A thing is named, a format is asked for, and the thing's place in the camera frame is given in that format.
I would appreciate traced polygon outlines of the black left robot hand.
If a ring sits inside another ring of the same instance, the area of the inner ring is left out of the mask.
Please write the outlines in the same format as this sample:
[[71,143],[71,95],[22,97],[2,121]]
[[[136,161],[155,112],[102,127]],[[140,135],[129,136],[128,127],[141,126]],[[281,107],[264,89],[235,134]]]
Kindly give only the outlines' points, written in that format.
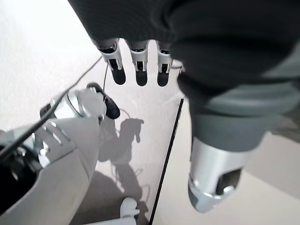
[[169,43],[192,122],[188,194],[200,213],[230,196],[252,151],[300,102],[297,0],[72,0],[96,46]]

